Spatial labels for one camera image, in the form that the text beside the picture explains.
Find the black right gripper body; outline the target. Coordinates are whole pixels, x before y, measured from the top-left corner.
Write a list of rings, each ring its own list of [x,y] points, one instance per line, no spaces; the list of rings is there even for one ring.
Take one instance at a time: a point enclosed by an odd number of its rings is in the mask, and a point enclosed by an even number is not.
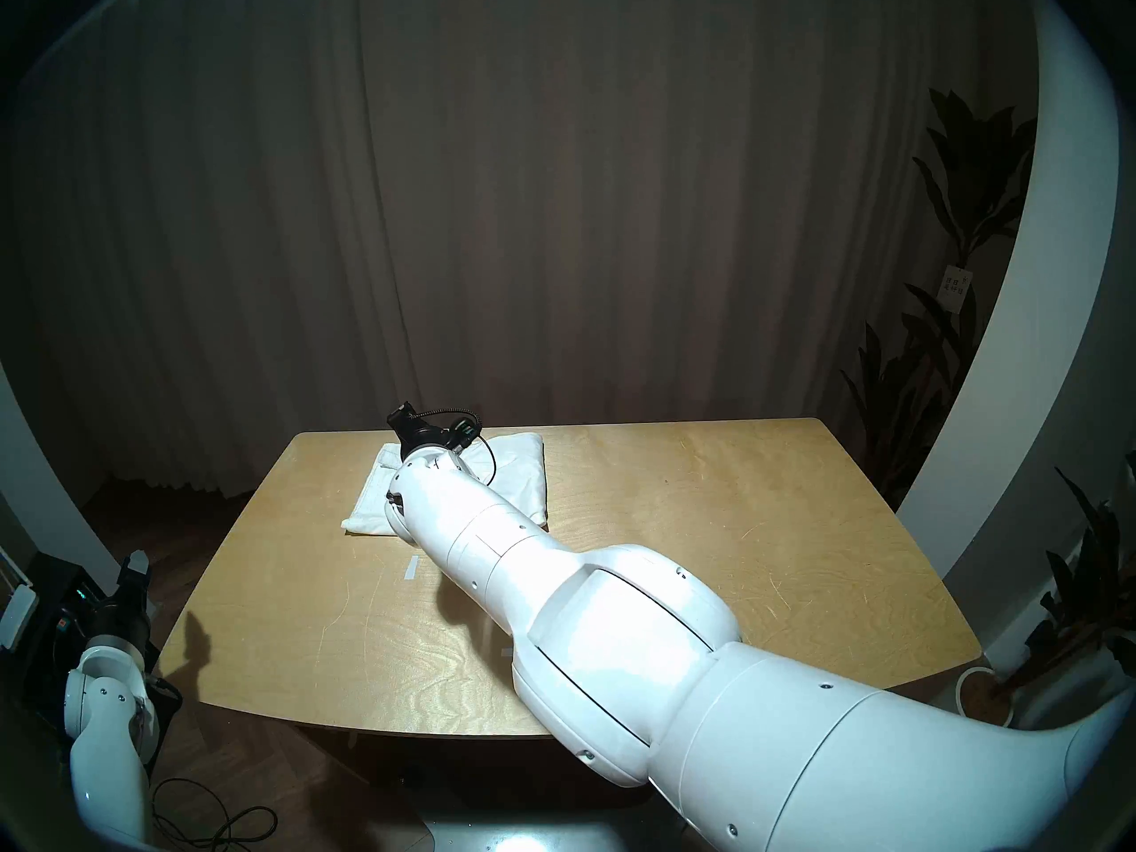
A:
[[[481,418],[462,408],[418,411],[406,401],[389,414],[387,426],[399,440],[402,460],[420,448],[442,448],[459,454],[481,438]]]

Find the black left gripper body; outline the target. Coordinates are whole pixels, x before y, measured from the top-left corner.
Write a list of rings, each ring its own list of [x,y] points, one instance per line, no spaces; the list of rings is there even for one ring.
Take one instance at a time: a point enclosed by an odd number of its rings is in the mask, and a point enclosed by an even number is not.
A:
[[[116,592],[91,604],[85,645],[97,648],[102,644],[120,648],[125,642],[136,651],[147,651],[151,620],[147,611],[147,582],[122,583]]]

